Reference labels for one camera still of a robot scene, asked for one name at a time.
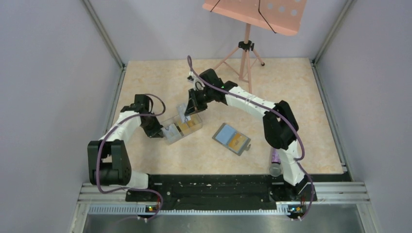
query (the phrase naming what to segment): tripod leg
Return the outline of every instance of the tripod leg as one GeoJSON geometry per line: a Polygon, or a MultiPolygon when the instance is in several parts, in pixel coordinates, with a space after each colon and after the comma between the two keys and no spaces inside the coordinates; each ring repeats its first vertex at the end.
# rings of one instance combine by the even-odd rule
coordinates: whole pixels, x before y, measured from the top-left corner
{"type": "Polygon", "coordinates": [[[239,47],[236,47],[234,50],[232,50],[229,53],[229,55],[227,55],[225,58],[223,58],[213,69],[217,69],[223,62],[225,62],[230,56],[232,56],[238,49],[239,49],[239,47]]]}
{"type": "Polygon", "coordinates": [[[256,50],[253,50],[253,53],[255,54],[255,56],[257,57],[257,59],[260,61],[260,64],[261,64],[262,66],[264,66],[265,63],[263,62],[262,58],[259,56],[259,53],[256,52],[256,50]]]}
{"type": "Polygon", "coordinates": [[[246,61],[247,61],[247,83],[249,84],[249,93],[252,93],[252,74],[250,72],[250,53],[246,52],[246,61]]]}
{"type": "Polygon", "coordinates": [[[244,62],[246,59],[246,51],[242,51],[242,61],[240,62],[240,71],[239,71],[239,80],[244,81],[243,79],[243,71],[244,71],[244,62]]]}

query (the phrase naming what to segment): white wall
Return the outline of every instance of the white wall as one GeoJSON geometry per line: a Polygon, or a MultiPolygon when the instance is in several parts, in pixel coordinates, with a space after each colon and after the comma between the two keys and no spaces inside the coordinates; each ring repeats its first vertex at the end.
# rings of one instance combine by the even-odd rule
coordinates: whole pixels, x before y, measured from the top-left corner
{"type": "MultiPolygon", "coordinates": [[[[244,23],[204,10],[203,0],[91,2],[125,62],[223,58],[244,38],[244,23]]],[[[253,26],[250,39],[262,57],[314,58],[345,2],[308,0],[296,36],[253,26]]]]}
{"type": "Polygon", "coordinates": [[[383,232],[412,232],[412,1],[359,0],[320,63],[383,232]]]}
{"type": "Polygon", "coordinates": [[[119,68],[79,0],[3,0],[0,22],[0,232],[68,232],[119,68]]]}

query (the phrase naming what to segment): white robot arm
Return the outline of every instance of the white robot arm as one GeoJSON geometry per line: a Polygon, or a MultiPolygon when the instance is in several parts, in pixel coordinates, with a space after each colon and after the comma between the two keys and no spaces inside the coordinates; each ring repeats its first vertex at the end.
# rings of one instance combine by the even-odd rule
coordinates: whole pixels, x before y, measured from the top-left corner
{"type": "MultiPolygon", "coordinates": [[[[256,97],[255,95],[244,91],[239,86],[233,87],[229,92],[243,96],[248,100],[253,100],[255,102],[261,103],[262,105],[265,105],[269,108],[275,108],[275,103],[256,97]]],[[[266,109],[251,104],[249,101],[244,101],[231,95],[225,95],[225,98],[227,105],[242,109],[258,119],[262,119],[265,116],[265,112],[267,112],[266,109]]],[[[283,179],[295,186],[301,180],[303,180],[305,176],[295,160],[295,158],[299,158],[296,140],[292,141],[289,144],[287,150],[280,148],[277,149],[277,152],[279,153],[280,164],[283,168],[283,179]]]]}
{"type": "Polygon", "coordinates": [[[188,80],[193,82],[193,89],[189,90],[189,102],[185,115],[191,115],[201,112],[207,108],[207,103],[212,101],[222,102],[228,106],[237,107],[251,114],[252,116],[262,119],[262,123],[265,130],[265,138],[269,145],[275,148],[279,154],[280,163],[283,168],[283,179],[291,186],[296,187],[296,192],[299,193],[307,183],[305,174],[300,169],[296,158],[299,158],[297,151],[297,141],[291,129],[286,125],[283,120],[278,120],[277,117],[268,110],[252,104],[250,101],[257,102],[270,109],[274,109],[285,116],[289,122],[294,126],[295,130],[298,130],[298,125],[293,116],[293,113],[289,105],[285,101],[279,103],[263,100],[255,95],[252,95],[236,83],[223,81],[218,78],[213,69],[208,69],[199,75],[205,82],[243,97],[245,100],[232,96],[229,94],[217,91],[209,86],[200,84],[199,80],[192,73],[189,74],[188,80]]]}
{"type": "Polygon", "coordinates": [[[135,95],[135,101],[129,106],[124,106],[120,111],[119,118],[112,128],[98,141],[91,141],[87,146],[87,156],[89,165],[89,179],[92,184],[96,184],[96,162],[98,158],[99,146],[103,139],[107,139],[103,145],[100,162],[100,184],[111,185],[120,184],[128,187],[147,188],[149,176],[146,173],[132,171],[129,156],[126,150],[126,143],[133,132],[142,127],[146,135],[150,138],[163,137],[162,125],[149,110],[153,101],[148,95],[135,95]],[[112,157],[110,162],[103,159],[112,157]]]}

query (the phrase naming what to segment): wire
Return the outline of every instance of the wire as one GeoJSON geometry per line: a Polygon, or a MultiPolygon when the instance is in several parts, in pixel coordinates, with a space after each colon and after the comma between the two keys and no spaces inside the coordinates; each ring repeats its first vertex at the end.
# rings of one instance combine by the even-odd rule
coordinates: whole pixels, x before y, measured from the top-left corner
{"type": "MultiPolygon", "coordinates": [[[[101,144],[100,144],[100,146],[99,146],[98,153],[97,153],[97,162],[96,162],[96,185],[97,185],[97,189],[98,189],[101,193],[103,193],[103,194],[113,193],[113,192],[116,192],[116,191],[118,191],[118,190],[124,190],[124,189],[132,190],[132,191],[138,191],[138,192],[150,192],[150,193],[156,194],[156,195],[160,198],[160,206],[159,206],[159,208],[156,209],[156,212],[154,213],[154,215],[147,219],[147,221],[149,221],[149,220],[153,219],[153,218],[159,213],[160,209],[162,208],[162,205],[163,205],[163,197],[162,197],[162,195],[161,195],[160,193],[158,193],[158,192],[155,191],[155,190],[151,190],[151,189],[140,189],[140,188],[133,188],[133,187],[132,187],[132,188],[129,188],[129,187],[118,187],[118,188],[114,188],[114,189],[111,189],[111,190],[104,191],[104,190],[102,190],[102,187],[101,187],[101,185],[100,185],[100,160],[101,160],[101,158],[102,158],[103,146],[104,146],[104,144],[106,143],[106,141],[107,141],[107,139],[109,138],[109,136],[119,127],[119,125],[125,123],[126,121],[128,121],[128,120],[130,120],[130,119],[132,119],[132,118],[135,118],[135,117],[137,117],[137,116],[138,116],[138,117],[144,117],[144,116],[145,116],[145,117],[154,117],[154,116],[157,117],[157,116],[162,115],[162,114],[165,113],[165,111],[166,111],[166,105],[165,105],[165,103],[163,102],[163,100],[162,100],[161,98],[159,98],[158,96],[153,95],[153,94],[145,94],[145,95],[153,96],[153,97],[157,98],[157,99],[162,103],[162,105],[163,105],[163,111],[162,111],[161,113],[159,113],[159,114],[135,114],[135,115],[128,116],[128,117],[126,117],[125,119],[123,119],[122,121],[120,121],[117,125],[115,125],[112,129],[110,129],[110,131],[106,134],[106,136],[104,136],[104,138],[103,138],[103,140],[102,140],[102,142],[101,142],[101,144]]],[[[131,219],[131,217],[125,217],[125,218],[123,218],[123,219],[120,219],[119,221],[116,221],[116,222],[114,223],[114,225],[116,225],[117,223],[119,223],[119,222],[121,222],[121,221],[127,220],[127,219],[131,219]]]]}
{"type": "Polygon", "coordinates": [[[305,203],[306,203],[306,195],[303,195],[303,196],[302,196],[301,202],[302,202],[301,205],[304,206],[305,203]]]}
{"type": "MultiPolygon", "coordinates": [[[[196,77],[197,77],[200,81],[202,81],[206,86],[209,86],[210,88],[215,89],[215,90],[217,90],[217,91],[220,91],[220,92],[222,92],[222,93],[225,93],[225,94],[234,96],[234,97],[239,98],[239,99],[241,99],[241,100],[246,100],[246,101],[248,101],[248,98],[245,98],[245,97],[243,97],[243,96],[236,95],[236,94],[234,94],[234,93],[230,93],[230,92],[228,92],[228,91],[226,91],[226,90],[223,90],[223,89],[220,89],[220,88],[218,88],[218,87],[215,87],[215,86],[211,85],[210,83],[206,82],[204,79],[202,79],[202,78],[196,73],[196,71],[193,69],[192,58],[190,57],[190,55],[188,55],[188,65],[189,65],[189,68],[190,68],[191,72],[193,72],[193,74],[196,75],[196,77]]],[[[309,203],[308,209],[306,210],[305,214],[301,217],[301,220],[303,220],[303,218],[306,216],[307,212],[309,211],[310,207],[312,206],[315,187],[314,187],[314,185],[313,185],[313,180],[312,180],[312,178],[310,177],[310,175],[303,169],[302,165],[300,165],[300,163],[298,163],[298,161],[301,161],[302,159],[305,158],[305,148],[304,148],[304,146],[303,146],[302,139],[301,139],[300,136],[298,135],[298,133],[297,133],[297,131],[295,130],[295,128],[293,127],[293,125],[292,125],[283,115],[281,115],[281,114],[278,113],[277,111],[275,111],[275,110],[273,110],[273,109],[271,109],[271,108],[269,108],[269,107],[267,107],[267,106],[265,106],[265,105],[262,105],[262,104],[260,104],[260,103],[255,102],[255,101],[253,101],[253,100],[250,100],[250,99],[249,99],[249,102],[252,103],[252,104],[254,104],[254,105],[256,105],[256,106],[258,106],[258,107],[264,108],[264,109],[266,109],[266,110],[274,113],[274,114],[275,114],[276,116],[278,116],[279,118],[281,118],[281,119],[289,126],[289,128],[292,130],[293,134],[295,135],[297,141],[299,142],[300,148],[301,148],[301,150],[302,150],[302,156],[301,156],[300,158],[295,158],[295,161],[296,161],[296,163],[298,164],[298,166],[300,167],[300,169],[302,170],[302,172],[308,177],[308,179],[309,179],[309,181],[310,181],[310,184],[311,184],[311,186],[312,186],[312,188],[311,188],[312,191],[311,191],[311,194],[310,194],[310,203],[309,203]]]]}
{"type": "Polygon", "coordinates": [[[215,7],[218,5],[219,2],[220,2],[220,0],[218,0],[218,2],[213,6],[213,8],[210,10],[210,12],[212,12],[213,9],[215,9],[215,7]]]}
{"type": "Polygon", "coordinates": [[[260,0],[259,0],[259,6],[257,7],[257,12],[259,12],[260,16],[262,16],[262,18],[265,20],[265,22],[268,24],[268,26],[272,29],[272,32],[274,32],[276,34],[276,32],[273,30],[273,28],[271,27],[270,23],[266,20],[266,18],[262,15],[262,13],[260,12],[260,0]]]}
{"type": "Polygon", "coordinates": [[[153,100],[152,100],[152,98],[150,98],[150,97],[149,97],[149,100],[150,100],[150,105],[151,105],[151,108],[150,108],[149,113],[151,113],[152,110],[153,110],[153,100]]]}
{"type": "Polygon", "coordinates": [[[156,209],[159,208],[159,204],[160,204],[160,197],[157,196],[157,201],[156,201],[156,209]]]}

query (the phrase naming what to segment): purple cable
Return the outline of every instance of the purple cable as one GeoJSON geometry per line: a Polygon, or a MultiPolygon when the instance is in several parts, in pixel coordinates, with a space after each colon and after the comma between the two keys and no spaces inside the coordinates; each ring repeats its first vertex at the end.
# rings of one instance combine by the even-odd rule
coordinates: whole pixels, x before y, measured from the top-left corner
{"type": "MultiPolygon", "coordinates": [[[[134,117],[137,117],[137,116],[138,116],[138,117],[144,117],[144,116],[145,116],[145,117],[154,117],[154,116],[157,117],[157,116],[162,115],[162,114],[165,113],[165,111],[166,111],[166,105],[165,105],[165,103],[162,101],[162,99],[160,99],[158,96],[153,95],[153,94],[145,94],[145,95],[153,96],[153,97],[157,98],[157,99],[162,103],[162,105],[163,105],[163,111],[162,111],[161,113],[159,113],[159,114],[135,114],[135,115],[132,115],[132,116],[128,116],[128,117],[126,117],[125,119],[123,119],[121,122],[119,122],[117,125],[115,125],[115,126],[106,134],[106,136],[103,138],[103,140],[102,140],[102,142],[101,142],[101,144],[100,144],[100,146],[99,146],[99,151],[98,151],[98,153],[97,153],[97,162],[96,162],[96,185],[97,185],[97,189],[98,189],[101,193],[103,193],[103,194],[113,193],[113,192],[116,192],[116,191],[118,191],[118,190],[129,189],[129,190],[132,190],[132,191],[150,192],[150,193],[154,193],[154,194],[158,195],[159,198],[160,198],[159,208],[156,210],[156,212],[154,213],[153,216],[151,216],[150,218],[147,219],[147,221],[149,221],[149,220],[153,219],[153,218],[157,215],[157,213],[159,213],[160,209],[162,208],[162,205],[163,205],[163,197],[162,197],[162,195],[161,195],[160,193],[158,193],[157,191],[151,190],[151,189],[139,189],[139,188],[129,188],[129,187],[118,187],[118,188],[114,188],[114,189],[112,189],[112,190],[104,191],[104,190],[102,190],[102,187],[100,186],[100,160],[101,160],[101,158],[102,158],[103,145],[105,144],[105,142],[107,141],[107,139],[109,138],[109,136],[119,127],[119,125],[125,123],[126,121],[128,121],[128,120],[130,120],[130,119],[132,119],[132,118],[134,118],[134,117]]],[[[121,221],[130,219],[130,218],[131,218],[131,217],[126,217],[126,218],[123,218],[123,219],[119,220],[118,222],[121,222],[121,221]]]]}
{"type": "Polygon", "coordinates": [[[289,126],[289,128],[292,130],[293,134],[296,136],[297,141],[299,142],[300,148],[302,149],[302,156],[301,156],[300,158],[295,158],[295,161],[297,162],[297,164],[298,164],[298,166],[300,167],[300,169],[302,170],[302,172],[308,177],[308,179],[309,179],[309,181],[310,181],[310,184],[311,184],[311,186],[312,186],[312,188],[311,188],[311,189],[312,189],[312,192],[311,192],[311,194],[310,194],[310,203],[309,203],[309,205],[308,205],[308,209],[307,209],[307,211],[303,214],[303,216],[301,217],[301,220],[303,220],[303,218],[306,217],[306,214],[308,213],[310,207],[312,206],[312,202],[313,202],[313,198],[314,198],[314,186],[313,186],[313,180],[312,180],[312,178],[310,177],[310,175],[303,169],[303,167],[300,165],[300,163],[298,163],[298,161],[302,160],[302,159],[305,157],[305,148],[303,147],[303,142],[302,142],[302,140],[300,139],[300,136],[297,134],[297,131],[295,130],[295,128],[293,127],[293,125],[292,125],[284,116],[282,116],[282,115],[281,115],[280,113],[278,113],[277,111],[275,111],[275,110],[273,110],[273,109],[271,109],[271,108],[269,108],[269,107],[266,107],[265,105],[262,105],[262,104],[260,104],[260,103],[257,103],[257,102],[255,102],[255,101],[253,101],[253,100],[248,100],[247,98],[245,98],[245,97],[243,97],[243,96],[236,95],[236,94],[234,94],[234,93],[230,93],[230,92],[228,92],[228,91],[225,91],[225,90],[223,90],[223,89],[220,89],[220,88],[218,88],[218,87],[215,87],[215,86],[209,84],[208,82],[206,82],[205,80],[203,80],[203,79],[196,73],[196,71],[194,71],[194,69],[193,69],[193,63],[192,63],[192,58],[190,57],[190,55],[188,55],[188,65],[189,65],[189,68],[190,68],[191,72],[193,72],[193,74],[196,75],[196,77],[197,77],[200,81],[202,81],[205,85],[209,86],[209,87],[212,88],[212,89],[215,89],[215,90],[217,90],[217,91],[220,91],[220,92],[222,92],[222,93],[225,93],[225,94],[234,96],[234,97],[239,98],[239,99],[241,99],[241,100],[246,100],[246,101],[248,101],[248,102],[250,102],[250,103],[252,103],[252,104],[254,104],[254,105],[258,106],[258,107],[261,107],[261,108],[264,108],[264,109],[266,109],[266,110],[268,110],[268,111],[271,111],[271,112],[274,113],[276,116],[280,117],[280,118],[289,126]]]}
{"type": "Polygon", "coordinates": [[[277,150],[275,148],[272,148],[273,152],[272,152],[272,163],[277,163],[280,164],[280,158],[279,158],[279,154],[277,153],[277,150]]]}

